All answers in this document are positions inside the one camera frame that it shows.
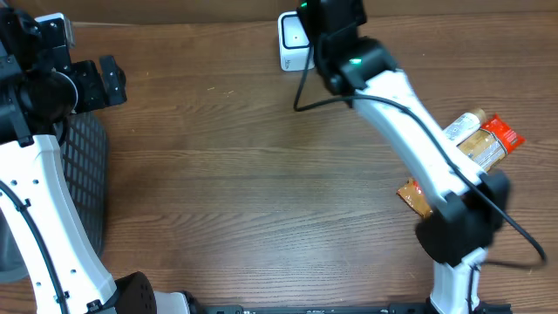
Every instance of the white plastic casing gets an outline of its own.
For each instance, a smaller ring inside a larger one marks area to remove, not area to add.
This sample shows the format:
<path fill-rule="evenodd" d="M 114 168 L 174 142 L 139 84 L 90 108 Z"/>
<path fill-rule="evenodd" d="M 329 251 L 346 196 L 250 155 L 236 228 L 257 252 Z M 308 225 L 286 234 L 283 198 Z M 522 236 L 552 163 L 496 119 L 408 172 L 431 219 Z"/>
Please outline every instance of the white plastic casing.
<path fill-rule="evenodd" d="M 368 88 L 357 94 L 391 99 L 411 109 L 430 129 L 436 141 L 473 184 L 480 184 L 485 171 L 465 156 L 442 132 L 438 123 L 422 106 L 403 71 L 385 71 L 366 82 Z M 468 186 L 453 173 L 423 129 L 408 115 L 377 101 L 355 100 L 354 108 L 391 143 L 393 150 L 418 181 L 433 208 L 446 205 L 450 192 L 463 195 Z"/>
<path fill-rule="evenodd" d="M 0 180 L 19 199 L 29 199 L 31 215 L 51 255 L 69 312 L 86 313 L 87 304 L 104 304 L 116 291 L 111 274 L 105 269 L 85 234 L 78 212 L 66 186 L 60 146 L 54 136 L 33 136 L 35 143 L 21 148 L 17 141 L 0 146 Z M 29 271 L 38 314 L 59 313 L 56 293 L 27 223 L 13 202 L 0 196 L 0 209 L 10 225 L 17 247 Z"/>
<path fill-rule="evenodd" d="M 186 297 L 179 292 L 162 293 L 155 291 L 158 314 L 190 314 Z"/>
<path fill-rule="evenodd" d="M 279 31 L 279 54 L 281 68 L 284 71 L 302 71 L 310 50 L 310 41 L 306 37 L 303 25 L 295 11 L 285 12 L 277 20 Z M 314 58 L 310 60 L 309 69 L 314 68 Z"/>
<path fill-rule="evenodd" d="M 485 261 L 488 252 L 478 248 L 468 256 L 463 257 L 461 264 L 451 267 L 448 264 L 434 263 L 434 288 L 430 295 L 430 302 L 440 314 L 465 314 L 469 312 L 469 282 L 471 271 L 473 282 L 471 300 L 474 308 L 479 306 L 477 296 L 479 289 L 480 272 L 473 270 L 475 265 Z"/>

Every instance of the food package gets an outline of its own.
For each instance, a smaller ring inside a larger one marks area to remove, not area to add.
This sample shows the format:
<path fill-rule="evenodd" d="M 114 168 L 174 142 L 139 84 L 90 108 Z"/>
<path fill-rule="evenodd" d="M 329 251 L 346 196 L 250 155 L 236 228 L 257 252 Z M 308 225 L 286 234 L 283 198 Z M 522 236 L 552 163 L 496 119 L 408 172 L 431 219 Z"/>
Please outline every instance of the food package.
<path fill-rule="evenodd" d="M 496 114 L 458 148 L 489 171 L 524 142 L 525 139 Z M 398 190 L 398 195 L 421 217 L 427 218 L 432 214 L 422 189 L 413 178 Z"/>
<path fill-rule="evenodd" d="M 473 109 L 469 113 L 463 113 L 459 119 L 445 128 L 444 135 L 457 146 L 477 132 L 485 122 L 487 122 L 485 112 L 480 108 Z"/>

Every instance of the wooden table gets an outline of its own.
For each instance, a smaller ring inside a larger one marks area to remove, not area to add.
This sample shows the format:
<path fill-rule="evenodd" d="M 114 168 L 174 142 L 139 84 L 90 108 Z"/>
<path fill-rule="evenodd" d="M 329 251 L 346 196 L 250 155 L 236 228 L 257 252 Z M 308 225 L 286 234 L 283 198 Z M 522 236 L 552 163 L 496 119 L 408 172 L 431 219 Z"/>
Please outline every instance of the wooden table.
<path fill-rule="evenodd" d="M 419 97 L 446 126 L 472 107 L 527 143 L 500 168 L 511 215 L 547 249 L 543 271 L 485 268 L 480 296 L 558 311 L 558 13 L 374 18 Z M 395 195 L 409 176 L 343 104 L 293 113 L 300 73 L 279 67 L 276 24 L 77 29 L 74 61 L 113 54 L 129 101 L 98 113 L 111 141 L 105 266 L 204 304 L 419 302 L 432 260 Z M 329 94 L 312 73 L 303 96 Z M 506 226 L 491 257 L 535 261 Z M 29 281 L 0 286 L 1 313 L 35 310 Z"/>

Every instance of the black cable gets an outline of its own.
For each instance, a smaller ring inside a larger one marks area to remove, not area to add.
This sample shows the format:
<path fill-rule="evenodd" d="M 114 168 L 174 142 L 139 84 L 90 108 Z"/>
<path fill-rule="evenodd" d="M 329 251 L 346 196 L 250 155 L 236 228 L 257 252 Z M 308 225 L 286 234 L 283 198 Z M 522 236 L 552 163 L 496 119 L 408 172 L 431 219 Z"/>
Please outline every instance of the black cable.
<path fill-rule="evenodd" d="M 27 226 L 29 226 L 29 230 L 33 234 L 35 241 L 37 242 L 38 249 L 41 251 L 41 255 L 44 259 L 44 264 L 46 265 L 46 269 L 49 272 L 49 276 L 51 277 L 52 286 L 54 286 L 54 291 L 56 292 L 56 298 L 58 303 L 60 304 L 60 312 L 61 314 L 68 314 L 68 308 L 66 305 L 66 297 L 62 290 L 62 285 L 60 284 L 60 280 L 56 274 L 56 270 L 54 268 L 54 264 L 51 259 L 51 255 L 49 254 L 46 245 L 44 244 L 43 237 L 39 232 L 37 225 L 33 221 L 33 218 L 27 211 L 27 206 L 21 202 L 19 197 L 8 187 L 4 182 L 0 181 L 0 190 L 2 190 L 6 196 L 14 203 L 16 206 L 17 211 L 21 213 L 21 216 L 24 218 L 25 222 L 27 222 Z"/>
<path fill-rule="evenodd" d="M 474 314 L 473 311 L 473 281 L 474 281 L 474 273 L 479 271 L 479 267 L 474 265 L 471 267 L 471 273 L 469 274 L 469 293 L 467 298 L 467 305 L 469 308 L 469 314 Z"/>
<path fill-rule="evenodd" d="M 501 210 L 498 206 L 496 206 L 496 204 L 494 204 L 486 195 L 484 195 L 477 188 L 476 185 L 474 185 L 472 182 L 470 182 L 463 175 L 463 173 L 461 173 L 459 167 L 456 164 L 453 163 L 453 161 L 447 155 L 444 148 L 439 144 L 438 140 L 436 140 L 436 138 L 434 137 L 434 135 L 432 134 L 432 132 L 430 131 L 428 126 L 426 126 L 425 123 L 413 111 L 411 111 L 411 109 L 409 109 L 408 107 L 406 107 L 404 105 L 401 105 L 398 102 L 393 101 L 391 99 L 386 99 L 386 98 L 382 98 L 382 97 L 371 96 L 371 95 L 352 95 L 352 96 L 345 96 L 345 97 L 337 97 L 337 98 L 333 98 L 333 99 L 326 99 L 326 100 L 318 101 L 314 104 L 307 105 L 307 106 L 299 108 L 298 107 L 298 100 L 300 99 L 300 94 L 302 93 L 303 85 L 304 85 L 304 82 L 306 80 L 306 75 L 305 74 L 307 74 L 307 72 L 308 72 L 308 66 L 309 66 L 310 58 L 311 58 L 310 52 L 311 51 L 309 51 L 309 55 L 308 55 L 307 60 L 306 60 L 306 68 L 304 69 L 303 80 L 301 80 L 301 85 L 298 88 L 297 97 L 295 99 L 295 105 L 294 105 L 295 111 L 303 112 L 303 111 L 307 111 L 307 110 L 310 110 L 310 109 L 318 108 L 320 106 L 325 106 L 325 105 L 328 105 L 328 104 L 331 104 L 331 103 L 342 102 L 342 101 L 343 102 L 348 102 L 348 101 L 352 101 L 352 100 L 377 101 L 377 102 L 383 103 L 385 105 L 389 105 L 389 106 L 393 106 L 393 107 L 397 108 L 402 113 L 405 113 L 406 115 L 411 117 L 418 124 L 418 126 L 420 126 L 420 128 L 423 129 L 423 131 L 426 133 L 426 136 L 428 136 L 428 138 L 430 139 L 432 144 L 436 147 L 436 149 L 438 149 L 439 153 L 442 155 L 442 157 L 446 161 L 447 165 L 469 187 L 469 189 L 474 194 L 476 194 L 489 208 L 495 210 L 498 214 L 500 214 L 504 218 L 504 220 L 507 223 L 509 223 L 517 232 L 519 232 L 533 246 L 533 248 L 539 254 L 539 257 L 541 258 L 541 260 L 538 264 L 522 264 L 522 263 L 510 263 L 510 262 L 499 262 L 499 261 L 485 261 L 484 263 L 472 266 L 471 277 L 470 277 L 470 282 L 469 282 L 469 297 L 467 299 L 470 314 L 473 314 L 473 300 L 472 300 L 473 299 L 473 279 L 474 279 L 473 276 L 474 276 L 475 271 L 479 271 L 479 266 L 480 265 L 494 265 L 494 266 L 503 266 L 503 267 L 508 267 L 508 268 L 520 269 L 520 270 L 532 270 L 532 269 L 542 268 L 547 264 L 547 262 L 548 262 L 547 254 L 545 253 L 542 246 L 524 228 L 522 228 L 519 223 L 517 223 L 512 217 L 510 217 L 503 210 Z"/>
<path fill-rule="evenodd" d="M 62 147 L 64 142 L 66 141 L 66 136 L 68 136 L 68 128 L 70 122 L 68 121 L 68 117 L 64 117 L 62 120 L 62 133 L 60 134 L 60 138 L 58 139 L 58 145 Z"/>
<path fill-rule="evenodd" d="M 304 66 L 303 77 L 300 79 L 300 85 L 298 85 L 298 90 L 296 91 L 295 104 L 293 105 L 293 109 L 295 109 L 295 111 L 298 113 L 308 110 L 304 108 L 302 108 L 303 110 L 299 109 L 298 101 L 300 100 L 300 96 L 303 94 L 304 84 L 306 83 L 306 78 L 308 77 L 308 68 L 310 67 L 310 60 L 312 59 L 313 50 L 314 47 L 312 46 L 312 44 L 310 44 L 308 56 L 306 57 L 306 65 Z"/>

